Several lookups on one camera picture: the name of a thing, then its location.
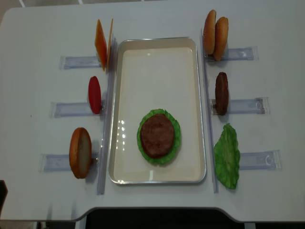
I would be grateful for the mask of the clear holder rail patty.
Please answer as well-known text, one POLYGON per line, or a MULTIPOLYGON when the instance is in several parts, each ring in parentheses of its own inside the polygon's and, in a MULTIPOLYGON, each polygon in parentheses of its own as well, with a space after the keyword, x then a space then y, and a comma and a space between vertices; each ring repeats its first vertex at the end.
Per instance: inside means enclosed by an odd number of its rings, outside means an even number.
POLYGON ((225 114, 270 114, 268 97, 230 100, 225 114))

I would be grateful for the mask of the front bun half right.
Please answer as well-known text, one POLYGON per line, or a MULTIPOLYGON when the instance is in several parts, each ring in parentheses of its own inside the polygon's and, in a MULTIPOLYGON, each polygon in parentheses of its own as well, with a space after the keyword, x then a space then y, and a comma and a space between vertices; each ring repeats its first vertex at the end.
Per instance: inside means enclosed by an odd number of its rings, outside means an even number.
POLYGON ((220 17, 215 25, 215 47, 213 56, 216 61, 220 61, 227 44, 228 38, 228 19, 220 17))

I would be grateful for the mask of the metal baking tray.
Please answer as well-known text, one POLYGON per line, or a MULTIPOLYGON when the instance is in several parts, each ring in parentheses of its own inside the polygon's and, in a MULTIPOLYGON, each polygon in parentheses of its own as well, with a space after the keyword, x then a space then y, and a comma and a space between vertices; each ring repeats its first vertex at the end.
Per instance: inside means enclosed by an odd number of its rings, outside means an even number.
POLYGON ((109 176, 113 183, 198 183, 206 175, 196 43, 189 37, 126 40, 119 45, 111 110, 109 176), (150 159, 143 122, 163 113, 177 122, 173 153, 150 159))

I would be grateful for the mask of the bun half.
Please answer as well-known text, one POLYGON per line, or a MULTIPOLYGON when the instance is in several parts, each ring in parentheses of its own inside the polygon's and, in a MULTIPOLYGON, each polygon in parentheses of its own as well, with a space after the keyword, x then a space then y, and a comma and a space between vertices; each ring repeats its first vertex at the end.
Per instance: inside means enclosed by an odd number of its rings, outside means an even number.
POLYGON ((227 44, 228 38, 228 19, 220 17, 215 25, 215 47, 213 56, 216 61, 220 61, 227 44))
POLYGON ((79 127, 72 134, 69 150, 70 168, 77 179, 84 179, 91 167, 92 143, 88 131, 79 127))
POLYGON ((215 47, 215 20, 216 11, 211 10, 205 20, 203 29, 203 46, 206 54, 211 55, 215 47))

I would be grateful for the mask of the orange cheese slice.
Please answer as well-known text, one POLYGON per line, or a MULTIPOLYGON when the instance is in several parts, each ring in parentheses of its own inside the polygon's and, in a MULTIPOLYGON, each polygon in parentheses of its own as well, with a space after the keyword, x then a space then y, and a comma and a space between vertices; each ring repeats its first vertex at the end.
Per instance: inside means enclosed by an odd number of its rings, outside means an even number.
POLYGON ((95 48, 102 65, 103 71, 105 71, 107 65, 107 44, 102 29, 100 20, 97 20, 96 34, 95 34, 95 48))
POLYGON ((112 43, 112 27, 113 27, 113 18, 111 21, 109 41, 108 41, 108 50, 107 50, 107 72, 110 70, 110 54, 111 54, 111 43, 112 43))

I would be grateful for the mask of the brown meat patty on tray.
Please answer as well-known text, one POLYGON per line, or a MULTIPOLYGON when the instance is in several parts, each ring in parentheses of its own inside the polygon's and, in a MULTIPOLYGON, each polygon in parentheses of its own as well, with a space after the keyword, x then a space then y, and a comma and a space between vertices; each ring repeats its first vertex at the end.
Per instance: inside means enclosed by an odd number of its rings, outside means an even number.
POLYGON ((167 155, 173 146, 174 126, 165 114, 149 117, 140 129, 140 141, 145 154, 151 158, 167 155))

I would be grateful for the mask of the bun half left front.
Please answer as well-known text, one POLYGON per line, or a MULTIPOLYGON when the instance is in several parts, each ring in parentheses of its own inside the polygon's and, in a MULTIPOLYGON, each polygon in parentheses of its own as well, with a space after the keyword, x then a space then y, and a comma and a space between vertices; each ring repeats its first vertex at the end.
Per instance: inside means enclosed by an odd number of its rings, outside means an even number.
POLYGON ((69 150, 70 168, 77 179, 84 179, 91 167, 92 143, 88 131, 79 127, 72 134, 69 150))

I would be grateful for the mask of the clear holder rail left bun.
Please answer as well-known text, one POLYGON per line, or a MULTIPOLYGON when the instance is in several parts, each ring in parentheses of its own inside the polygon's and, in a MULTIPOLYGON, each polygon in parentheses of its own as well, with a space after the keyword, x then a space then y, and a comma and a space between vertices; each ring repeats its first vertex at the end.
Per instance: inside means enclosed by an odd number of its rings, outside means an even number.
POLYGON ((71 172, 69 155, 41 154, 39 172, 71 172))

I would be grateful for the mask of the red tomato slice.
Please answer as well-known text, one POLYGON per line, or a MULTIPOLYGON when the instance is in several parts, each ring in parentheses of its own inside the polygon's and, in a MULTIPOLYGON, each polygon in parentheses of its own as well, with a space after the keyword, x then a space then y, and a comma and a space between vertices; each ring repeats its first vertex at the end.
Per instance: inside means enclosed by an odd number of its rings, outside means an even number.
POLYGON ((88 86, 88 98, 92 112, 98 115, 102 108, 102 96, 100 84, 96 76, 90 78, 88 86))

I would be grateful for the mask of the back bun half right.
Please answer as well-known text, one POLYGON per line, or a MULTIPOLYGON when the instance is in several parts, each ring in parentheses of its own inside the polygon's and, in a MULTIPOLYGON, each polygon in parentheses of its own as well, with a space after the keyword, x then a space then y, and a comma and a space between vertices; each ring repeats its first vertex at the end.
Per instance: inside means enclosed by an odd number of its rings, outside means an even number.
POLYGON ((216 11, 211 10, 205 20, 203 29, 203 46, 206 54, 211 55, 215 47, 215 20, 216 11))

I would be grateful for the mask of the dark object at left edge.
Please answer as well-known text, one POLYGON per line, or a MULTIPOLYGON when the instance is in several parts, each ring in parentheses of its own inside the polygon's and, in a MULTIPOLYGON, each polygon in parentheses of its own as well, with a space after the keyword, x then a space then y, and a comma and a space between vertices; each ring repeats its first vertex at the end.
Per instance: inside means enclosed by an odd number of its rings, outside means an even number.
POLYGON ((6 196, 8 194, 8 189, 4 180, 0 180, 0 213, 2 211, 6 196))

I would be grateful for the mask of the upright brown meat patty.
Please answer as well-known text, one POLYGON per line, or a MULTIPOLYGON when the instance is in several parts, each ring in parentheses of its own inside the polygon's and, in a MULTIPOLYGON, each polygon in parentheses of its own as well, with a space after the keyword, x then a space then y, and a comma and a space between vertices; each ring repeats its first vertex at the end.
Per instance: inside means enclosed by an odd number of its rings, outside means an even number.
POLYGON ((219 115, 225 115, 228 108, 229 91, 227 75, 220 72, 215 83, 215 108, 219 115))

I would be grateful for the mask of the green lettuce leaf on tray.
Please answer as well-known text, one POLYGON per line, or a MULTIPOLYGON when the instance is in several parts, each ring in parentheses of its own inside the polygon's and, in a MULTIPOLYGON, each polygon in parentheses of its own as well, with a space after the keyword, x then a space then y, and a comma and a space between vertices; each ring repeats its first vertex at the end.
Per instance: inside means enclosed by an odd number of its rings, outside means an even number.
POLYGON ((157 165, 166 165, 168 163, 170 163, 175 156, 177 155, 177 152, 179 150, 181 144, 181 130, 180 130, 180 125, 178 123, 178 121, 170 114, 168 113, 166 110, 164 109, 154 109, 151 110, 148 114, 146 114, 139 125, 138 131, 137 131, 137 145, 139 148, 139 151, 141 152, 141 155, 145 158, 145 160, 147 160, 149 163, 151 164, 157 164, 157 165), (156 115, 156 114, 165 114, 165 116, 167 118, 170 119, 170 121, 172 122, 173 126, 174 126, 174 131, 175 131, 175 137, 174 137, 174 142, 173 142, 173 146, 170 149, 169 153, 161 158, 151 158, 149 156, 147 156, 142 148, 141 145, 141 141, 140 141, 140 129, 143 125, 143 123, 151 116, 156 115))

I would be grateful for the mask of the clear holder rail cheese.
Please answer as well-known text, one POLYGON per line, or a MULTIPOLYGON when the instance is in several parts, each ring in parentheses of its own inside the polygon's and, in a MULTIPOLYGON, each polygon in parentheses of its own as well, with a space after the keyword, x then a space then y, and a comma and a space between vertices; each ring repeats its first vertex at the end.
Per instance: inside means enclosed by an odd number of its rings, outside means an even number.
POLYGON ((60 70, 67 69, 84 69, 84 68, 99 68, 101 63, 96 56, 61 56, 59 62, 60 70))

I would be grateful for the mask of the clear holder rail right buns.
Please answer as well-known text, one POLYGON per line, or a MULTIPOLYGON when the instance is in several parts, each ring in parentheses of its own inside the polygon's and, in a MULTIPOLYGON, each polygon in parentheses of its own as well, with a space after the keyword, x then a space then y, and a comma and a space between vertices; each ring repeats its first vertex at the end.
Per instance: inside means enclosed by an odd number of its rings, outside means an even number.
POLYGON ((257 46, 245 48, 228 48, 221 57, 221 61, 258 61, 257 46))

